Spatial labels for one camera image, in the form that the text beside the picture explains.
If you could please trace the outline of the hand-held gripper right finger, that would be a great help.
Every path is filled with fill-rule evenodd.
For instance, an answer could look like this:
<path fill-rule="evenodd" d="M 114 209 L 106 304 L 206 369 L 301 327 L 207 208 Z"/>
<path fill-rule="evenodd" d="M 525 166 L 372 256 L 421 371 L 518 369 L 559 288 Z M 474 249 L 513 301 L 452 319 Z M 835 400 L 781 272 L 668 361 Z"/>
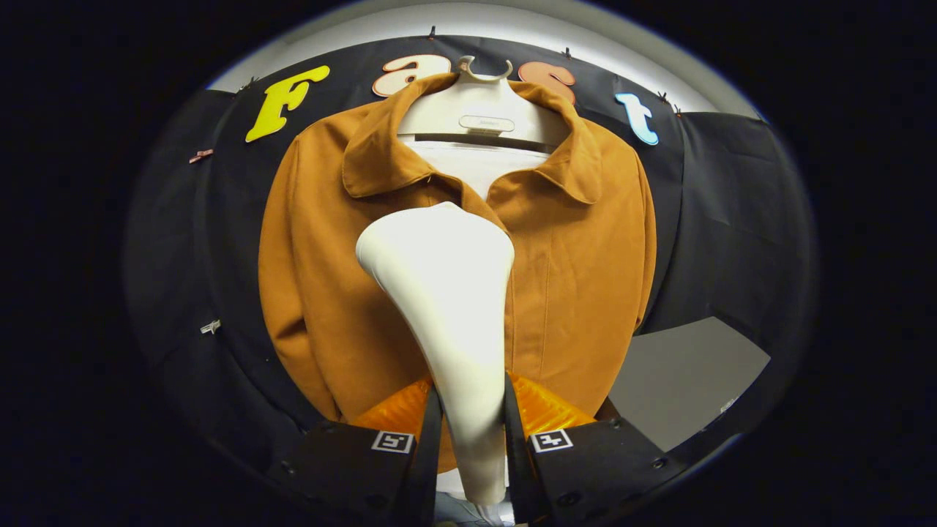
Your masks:
<path fill-rule="evenodd" d="M 520 400 L 507 373 L 503 420 L 517 524 L 624 526 L 689 470 L 622 417 L 528 434 Z"/>

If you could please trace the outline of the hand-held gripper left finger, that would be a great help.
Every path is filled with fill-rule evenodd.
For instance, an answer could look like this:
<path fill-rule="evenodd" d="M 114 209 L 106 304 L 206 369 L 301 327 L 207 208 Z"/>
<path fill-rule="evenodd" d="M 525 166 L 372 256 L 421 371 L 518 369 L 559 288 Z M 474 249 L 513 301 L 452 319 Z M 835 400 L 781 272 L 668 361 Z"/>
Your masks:
<path fill-rule="evenodd" d="M 313 526 L 431 526 L 442 424 L 429 386 L 419 435 L 324 421 L 268 477 Z"/>

